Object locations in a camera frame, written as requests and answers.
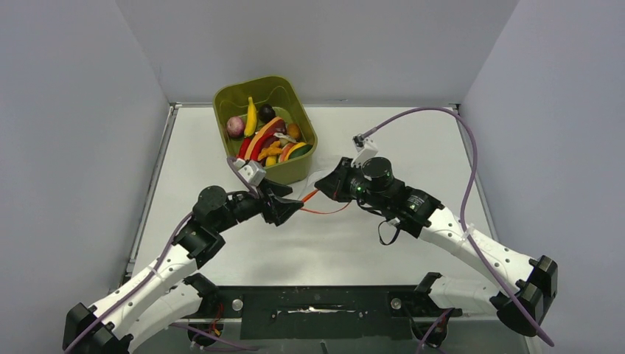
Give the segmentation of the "clear zip bag orange zipper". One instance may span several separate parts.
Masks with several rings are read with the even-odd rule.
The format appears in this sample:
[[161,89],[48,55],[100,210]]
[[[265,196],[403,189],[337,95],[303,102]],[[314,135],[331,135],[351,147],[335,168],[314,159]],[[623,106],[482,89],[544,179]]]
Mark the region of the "clear zip bag orange zipper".
[[337,202],[326,197],[322,192],[316,192],[315,183],[328,176],[332,172],[331,167],[316,168],[310,171],[308,177],[291,185],[292,197],[299,200],[309,198],[304,202],[304,208],[313,215],[332,215],[353,205],[352,202]]

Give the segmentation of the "purple red onion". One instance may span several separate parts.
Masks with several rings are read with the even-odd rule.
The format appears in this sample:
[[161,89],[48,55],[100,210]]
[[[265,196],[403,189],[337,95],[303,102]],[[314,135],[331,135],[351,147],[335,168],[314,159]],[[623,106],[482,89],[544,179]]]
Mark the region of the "purple red onion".
[[226,132],[233,139],[240,138],[245,132],[245,122],[239,116],[230,117],[226,122]]

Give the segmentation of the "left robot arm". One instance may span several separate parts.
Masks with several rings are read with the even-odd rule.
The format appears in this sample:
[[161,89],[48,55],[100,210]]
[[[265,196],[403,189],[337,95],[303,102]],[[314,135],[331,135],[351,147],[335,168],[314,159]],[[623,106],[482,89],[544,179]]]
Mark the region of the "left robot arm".
[[287,198],[291,187],[263,181],[260,191],[202,190],[176,226],[163,252],[117,290],[66,315],[65,353],[132,353],[168,325],[217,298],[217,286],[199,270],[225,244],[222,233],[261,215],[280,226],[304,202]]

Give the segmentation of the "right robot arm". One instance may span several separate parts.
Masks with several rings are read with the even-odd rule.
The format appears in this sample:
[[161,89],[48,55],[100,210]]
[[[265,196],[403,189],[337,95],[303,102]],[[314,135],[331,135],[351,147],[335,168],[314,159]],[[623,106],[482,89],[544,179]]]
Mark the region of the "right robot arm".
[[438,199],[394,177],[389,160],[369,159],[355,167],[340,160],[315,188],[340,203],[354,201],[378,213],[398,230],[445,250],[488,279],[487,284],[428,274],[414,295],[418,311],[438,309],[496,315],[523,336],[538,336],[557,295],[558,265],[545,255],[532,258],[479,232]]

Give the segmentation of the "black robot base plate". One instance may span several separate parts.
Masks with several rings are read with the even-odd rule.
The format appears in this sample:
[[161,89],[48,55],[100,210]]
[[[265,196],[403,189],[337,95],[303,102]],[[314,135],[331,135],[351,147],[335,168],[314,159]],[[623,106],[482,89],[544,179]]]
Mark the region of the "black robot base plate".
[[243,340],[408,340],[418,320],[443,312],[414,285],[222,286],[189,318],[232,320]]

